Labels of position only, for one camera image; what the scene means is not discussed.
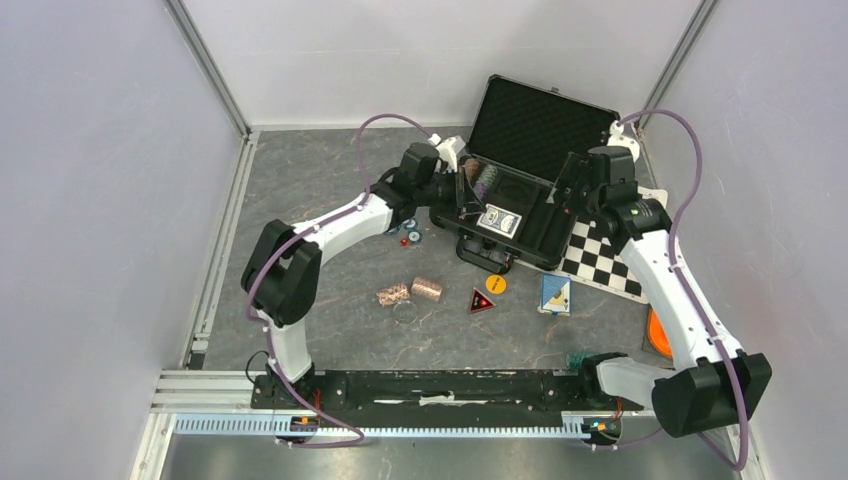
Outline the black poker set case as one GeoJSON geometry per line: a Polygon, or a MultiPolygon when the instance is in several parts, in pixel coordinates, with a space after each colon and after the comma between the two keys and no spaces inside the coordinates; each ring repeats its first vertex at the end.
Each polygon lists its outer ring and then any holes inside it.
{"type": "Polygon", "coordinates": [[[490,76],[466,157],[481,162],[477,178],[486,165],[499,169],[481,203],[521,215],[518,232],[506,238],[478,227],[481,214],[459,216],[452,208],[431,207],[431,221],[455,234],[461,260],[491,273],[505,274],[517,260],[556,269],[576,222],[563,210],[564,194],[557,183],[564,163],[572,152],[584,154],[604,145],[610,124],[619,118],[612,109],[555,90],[490,76]]]}

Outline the brown chip stack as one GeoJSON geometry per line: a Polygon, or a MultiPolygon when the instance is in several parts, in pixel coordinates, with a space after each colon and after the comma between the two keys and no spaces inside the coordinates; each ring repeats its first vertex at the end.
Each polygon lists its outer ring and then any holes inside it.
{"type": "Polygon", "coordinates": [[[465,178],[473,185],[481,169],[481,162],[476,158],[468,158],[463,163],[465,178]]]}

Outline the yellow dealer button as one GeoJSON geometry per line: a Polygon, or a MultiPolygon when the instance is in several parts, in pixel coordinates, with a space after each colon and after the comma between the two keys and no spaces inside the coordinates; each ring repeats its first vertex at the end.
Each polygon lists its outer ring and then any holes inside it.
{"type": "Polygon", "coordinates": [[[507,281],[504,276],[499,274],[492,274],[487,277],[485,281],[485,287],[487,291],[494,295],[503,294],[507,289],[507,281]]]}

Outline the pink chip stack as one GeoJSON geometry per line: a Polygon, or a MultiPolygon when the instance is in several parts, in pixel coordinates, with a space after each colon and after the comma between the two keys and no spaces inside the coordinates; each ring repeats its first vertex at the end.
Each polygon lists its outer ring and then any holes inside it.
{"type": "Polygon", "coordinates": [[[440,284],[426,278],[415,277],[412,281],[410,292],[415,296],[419,296],[433,302],[439,302],[443,294],[443,287],[440,284]]]}
{"type": "Polygon", "coordinates": [[[376,293],[378,303],[383,307],[393,306],[410,298],[408,287],[401,283],[383,288],[376,293]]]}

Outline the purple chip stack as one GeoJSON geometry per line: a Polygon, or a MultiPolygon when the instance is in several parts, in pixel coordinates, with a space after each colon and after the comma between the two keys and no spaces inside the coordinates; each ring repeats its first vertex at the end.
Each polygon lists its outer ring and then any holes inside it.
{"type": "Polygon", "coordinates": [[[476,198],[477,198],[480,202],[483,202],[483,201],[486,199],[486,197],[487,197],[487,195],[488,195],[488,192],[489,192],[490,188],[491,188],[491,183],[490,183],[490,182],[477,181],[477,182],[473,185],[473,187],[472,187],[472,191],[473,191],[473,193],[474,193],[475,197],[476,197],[476,198]]]}

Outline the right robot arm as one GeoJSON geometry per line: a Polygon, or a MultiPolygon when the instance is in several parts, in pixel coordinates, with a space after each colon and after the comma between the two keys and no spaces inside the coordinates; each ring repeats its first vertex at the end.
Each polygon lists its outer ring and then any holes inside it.
{"type": "Polygon", "coordinates": [[[583,360],[580,400],[602,408],[615,397],[653,411],[680,438],[737,425],[745,430],[772,378],[764,354],[748,354],[706,300],[686,267],[665,207],[638,191],[628,148],[571,153],[557,182],[567,212],[590,220],[613,247],[656,312],[673,367],[622,353],[583,360]]]}

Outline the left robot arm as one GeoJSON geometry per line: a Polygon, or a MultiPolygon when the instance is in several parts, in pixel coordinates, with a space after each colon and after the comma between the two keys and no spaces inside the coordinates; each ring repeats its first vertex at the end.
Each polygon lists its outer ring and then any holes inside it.
{"type": "Polygon", "coordinates": [[[266,331],[275,392],[290,407],[314,394],[307,375],[304,317],[314,304],[321,267],[339,253],[412,219],[417,210],[457,197],[455,180],[465,148],[459,136],[413,143],[390,169],[348,204],[316,219],[265,225],[241,278],[247,315],[266,331]]]}

